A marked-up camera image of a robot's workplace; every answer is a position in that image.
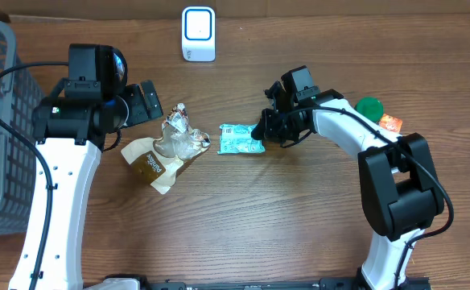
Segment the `clear brown crinkled bag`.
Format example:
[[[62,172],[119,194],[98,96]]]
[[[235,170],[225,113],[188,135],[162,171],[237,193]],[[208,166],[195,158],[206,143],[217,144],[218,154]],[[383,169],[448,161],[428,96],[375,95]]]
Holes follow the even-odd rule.
[[[165,117],[159,138],[135,139],[121,150],[136,176],[166,194],[177,176],[210,148],[207,133],[190,126],[186,106],[177,104]]]

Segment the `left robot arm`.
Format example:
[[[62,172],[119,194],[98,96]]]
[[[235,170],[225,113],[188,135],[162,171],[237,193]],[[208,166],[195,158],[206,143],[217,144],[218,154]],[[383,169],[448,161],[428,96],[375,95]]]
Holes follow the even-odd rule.
[[[151,82],[130,85],[122,53],[75,43],[68,77],[32,113],[36,169],[22,254],[10,289],[81,289],[81,250],[105,137],[163,116]]]

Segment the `teal white snack packet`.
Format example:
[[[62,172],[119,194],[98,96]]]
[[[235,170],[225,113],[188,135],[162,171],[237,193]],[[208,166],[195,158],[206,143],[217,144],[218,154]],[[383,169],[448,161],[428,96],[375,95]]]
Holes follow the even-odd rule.
[[[256,127],[254,125],[243,124],[221,124],[219,155],[224,154],[260,154],[264,153],[261,140],[256,140],[251,133]]]

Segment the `orange small carton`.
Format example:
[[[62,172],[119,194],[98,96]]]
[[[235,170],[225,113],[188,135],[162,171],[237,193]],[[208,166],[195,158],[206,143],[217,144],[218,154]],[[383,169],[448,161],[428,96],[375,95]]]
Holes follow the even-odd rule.
[[[388,131],[400,133],[403,121],[400,118],[396,118],[388,114],[383,114],[378,124],[380,127]]]

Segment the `green lid jar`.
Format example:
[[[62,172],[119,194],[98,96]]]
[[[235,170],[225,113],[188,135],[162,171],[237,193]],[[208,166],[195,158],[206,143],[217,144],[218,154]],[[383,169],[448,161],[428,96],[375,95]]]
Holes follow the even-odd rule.
[[[384,111],[384,106],[375,97],[363,97],[356,105],[355,110],[374,123],[379,123]]]

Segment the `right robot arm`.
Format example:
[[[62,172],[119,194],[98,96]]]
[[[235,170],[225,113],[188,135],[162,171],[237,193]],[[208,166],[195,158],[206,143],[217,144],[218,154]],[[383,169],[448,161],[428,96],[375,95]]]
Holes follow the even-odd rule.
[[[357,160],[361,206],[373,230],[369,253],[352,278],[322,278],[320,289],[429,289],[427,278],[410,278],[415,244],[442,234],[455,212],[440,184],[427,141],[380,127],[344,96],[321,90],[306,66],[292,69],[265,90],[264,109],[251,135],[293,147],[311,134],[333,141]]]

